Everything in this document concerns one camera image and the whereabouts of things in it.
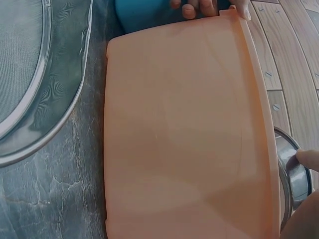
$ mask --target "countertop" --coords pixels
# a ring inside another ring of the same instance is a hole
[[[112,0],[93,3],[80,99],[31,157],[0,168],[1,239],[104,239],[103,105],[107,42],[121,34]]]

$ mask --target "hand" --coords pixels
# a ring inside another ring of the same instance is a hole
[[[251,20],[248,10],[249,0],[229,0],[233,5],[231,8],[236,8],[238,14],[247,21]],[[179,8],[181,0],[170,0],[170,6],[174,9]],[[217,0],[188,0],[188,4],[183,5],[182,13],[186,19],[194,19],[198,11],[204,16],[217,16]]]
[[[319,151],[298,151],[297,160],[303,166],[319,172]],[[281,232],[280,239],[319,238],[319,192],[301,203]]]

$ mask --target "metal mesh strainer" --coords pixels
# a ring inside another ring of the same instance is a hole
[[[42,1],[0,1],[0,16],[1,138],[22,117],[41,80],[35,81],[35,73],[43,32]]]

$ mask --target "wooden deck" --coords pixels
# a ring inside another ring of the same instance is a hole
[[[319,0],[255,0],[250,12],[274,126],[319,150]]]

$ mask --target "plastic lid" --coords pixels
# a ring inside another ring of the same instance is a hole
[[[118,37],[107,57],[108,238],[278,238],[271,113],[236,11]]]

